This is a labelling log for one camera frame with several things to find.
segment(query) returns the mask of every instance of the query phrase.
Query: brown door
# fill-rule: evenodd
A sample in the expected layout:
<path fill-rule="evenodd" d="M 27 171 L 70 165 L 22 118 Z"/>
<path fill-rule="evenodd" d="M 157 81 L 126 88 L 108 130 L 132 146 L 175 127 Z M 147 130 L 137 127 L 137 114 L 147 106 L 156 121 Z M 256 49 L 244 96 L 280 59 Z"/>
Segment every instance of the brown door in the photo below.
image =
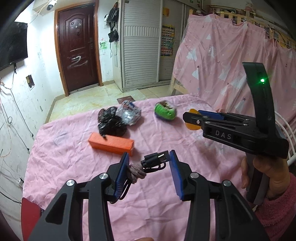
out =
<path fill-rule="evenodd" d="M 94 5 L 59 13 L 59 49 L 69 92 L 97 84 Z"/>

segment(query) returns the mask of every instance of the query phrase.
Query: orange disc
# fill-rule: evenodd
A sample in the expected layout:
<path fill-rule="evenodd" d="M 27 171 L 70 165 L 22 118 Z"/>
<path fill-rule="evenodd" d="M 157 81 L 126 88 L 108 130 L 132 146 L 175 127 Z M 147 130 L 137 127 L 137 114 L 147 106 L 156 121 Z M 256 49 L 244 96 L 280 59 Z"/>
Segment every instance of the orange disc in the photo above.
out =
<path fill-rule="evenodd" d="M 200 113 L 195 109 L 190 109 L 189 112 L 200 115 Z M 197 131 L 202 128 L 201 126 L 197 126 L 197 125 L 189 124 L 189 123 L 185 123 L 185 125 L 186 125 L 187 129 L 189 129 L 191 131 Z"/>

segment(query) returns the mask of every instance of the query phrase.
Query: wooden bed frame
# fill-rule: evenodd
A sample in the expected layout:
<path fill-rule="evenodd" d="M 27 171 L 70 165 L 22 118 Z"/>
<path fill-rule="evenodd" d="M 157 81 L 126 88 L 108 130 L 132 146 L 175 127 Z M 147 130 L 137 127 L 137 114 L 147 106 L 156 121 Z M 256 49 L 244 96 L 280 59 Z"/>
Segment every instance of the wooden bed frame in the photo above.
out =
<path fill-rule="evenodd" d="M 247 17 L 244 15 L 240 15 L 240 14 L 230 13 L 230 12 L 213 10 L 213 13 L 219 15 L 222 18 L 231 18 L 233 22 L 236 24 L 240 24 L 242 21 L 244 22 L 247 21 L 257 26 L 260 26 L 266 30 L 267 34 L 269 34 L 269 38 L 274 38 L 276 41 L 278 41 L 278 43 L 282 47 L 293 48 L 294 50 L 296 50 L 296 41 L 294 39 L 292 39 L 285 33 L 279 31 L 278 29 L 274 29 L 273 27 L 269 26 L 267 23 L 263 21 L 260 21 L 251 17 Z M 190 9 L 189 15 L 195 15 L 195 10 Z M 169 90 L 168 90 L 168 96 L 175 95 L 177 90 L 180 91 L 182 94 L 189 93 L 183 87 L 183 85 L 172 75 L 172 78 L 170 80 Z"/>

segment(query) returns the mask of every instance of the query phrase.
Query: door frame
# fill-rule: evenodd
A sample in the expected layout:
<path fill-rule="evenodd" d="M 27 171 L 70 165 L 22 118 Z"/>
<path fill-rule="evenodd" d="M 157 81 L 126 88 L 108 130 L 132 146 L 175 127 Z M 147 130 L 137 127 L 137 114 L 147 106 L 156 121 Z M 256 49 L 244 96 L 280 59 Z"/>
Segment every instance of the door frame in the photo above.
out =
<path fill-rule="evenodd" d="M 95 45 L 95 56 L 96 56 L 96 70 L 97 70 L 97 75 L 99 79 L 98 84 L 100 86 L 103 86 L 100 55 L 99 55 L 99 26 L 98 26 L 99 0 L 90 0 L 87 2 L 74 3 L 62 8 L 58 8 L 54 11 L 54 44 L 55 44 L 55 50 L 57 55 L 57 65 L 59 68 L 59 74 L 61 77 L 63 89 L 66 96 L 69 96 L 70 93 L 66 83 L 66 78 L 63 70 L 62 60 L 61 60 L 61 52 L 59 47 L 59 38 L 58 38 L 59 12 L 80 7 L 80 6 L 86 6 L 92 3 L 95 4 L 94 6 L 94 43 L 95 44 L 94 45 Z"/>

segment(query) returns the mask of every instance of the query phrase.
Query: white roller shutter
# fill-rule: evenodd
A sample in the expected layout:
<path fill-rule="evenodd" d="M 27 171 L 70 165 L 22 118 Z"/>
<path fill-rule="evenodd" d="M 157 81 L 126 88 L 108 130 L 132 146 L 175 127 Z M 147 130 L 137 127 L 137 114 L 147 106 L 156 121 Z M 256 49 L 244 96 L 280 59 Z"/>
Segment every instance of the white roller shutter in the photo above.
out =
<path fill-rule="evenodd" d="M 160 0 L 125 3 L 125 87 L 157 81 L 160 5 Z"/>
<path fill-rule="evenodd" d="M 160 57 L 159 80 L 170 80 L 173 72 L 175 57 L 182 37 L 182 3 L 174 0 L 163 0 L 163 7 L 170 10 L 168 17 L 163 16 L 163 25 L 172 25 L 175 27 L 175 41 L 173 45 L 173 56 Z"/>

